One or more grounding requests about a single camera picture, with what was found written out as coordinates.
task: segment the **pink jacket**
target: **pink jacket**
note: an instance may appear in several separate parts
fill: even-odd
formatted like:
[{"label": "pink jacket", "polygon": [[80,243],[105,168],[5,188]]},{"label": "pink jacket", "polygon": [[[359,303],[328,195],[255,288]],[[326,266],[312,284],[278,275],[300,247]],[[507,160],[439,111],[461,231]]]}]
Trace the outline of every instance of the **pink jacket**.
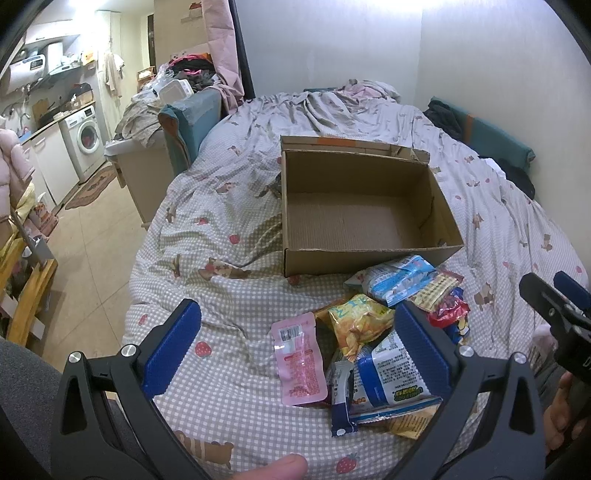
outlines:
[{"label": "pink jacket", "polygon": [[33,179],[35,168],[25,157],[22,145],[12,130],[0,128],[0,247],[12,234],[8,223],[10,206],[17,207],[22,194]]}]

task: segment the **rug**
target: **rug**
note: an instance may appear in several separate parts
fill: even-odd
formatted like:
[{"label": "rug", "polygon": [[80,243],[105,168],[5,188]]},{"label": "rug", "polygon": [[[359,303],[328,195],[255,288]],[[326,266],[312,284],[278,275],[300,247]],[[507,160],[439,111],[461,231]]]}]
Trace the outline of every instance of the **rug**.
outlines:
[{"label": "rug", "polygon": [[67,203],[66,210],[84,207],[94,202],[115,177],[117,177],[117,172],[113,165],[100,169]]}]

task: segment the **washing machine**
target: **washing machine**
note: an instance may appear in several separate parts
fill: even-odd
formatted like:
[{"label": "washing machine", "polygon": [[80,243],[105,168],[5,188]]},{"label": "washing machine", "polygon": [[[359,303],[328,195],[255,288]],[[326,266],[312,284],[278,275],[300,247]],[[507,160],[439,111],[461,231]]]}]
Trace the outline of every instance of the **washing machine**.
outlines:
[{"label": "washing machine", "polygon": [[84,183],[104,163],[103,142],[96,122],[95,107],[90,105],[60,120],[70,159],[80,181]]}]

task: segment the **cutting board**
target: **cutting board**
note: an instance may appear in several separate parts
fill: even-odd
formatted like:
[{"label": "cutting board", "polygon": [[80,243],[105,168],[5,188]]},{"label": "cutting board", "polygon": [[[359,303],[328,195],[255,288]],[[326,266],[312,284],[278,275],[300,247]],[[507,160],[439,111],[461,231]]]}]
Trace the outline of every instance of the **cutting board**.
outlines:
[{"label": "cutting board", "polygon": [[39,123],[39,119],[49,110],[49,101],[44,98],[33,105],[33,117],[35,122]]}]

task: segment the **ceiling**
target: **ceiling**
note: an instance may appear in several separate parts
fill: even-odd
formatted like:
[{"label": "ceiling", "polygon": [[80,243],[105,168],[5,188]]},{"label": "ceiling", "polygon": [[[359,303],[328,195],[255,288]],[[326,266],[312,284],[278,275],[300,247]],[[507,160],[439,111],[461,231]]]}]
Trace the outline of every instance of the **ceiling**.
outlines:
[{"label": "ceiling", "polygon": [[76,13],[76,6],[83,5],[88,10],[111,10],[113,12],[149,13],[154,11],[154,0],[53,0],[33,22],[46,23],[58,20],[71,20]]}]

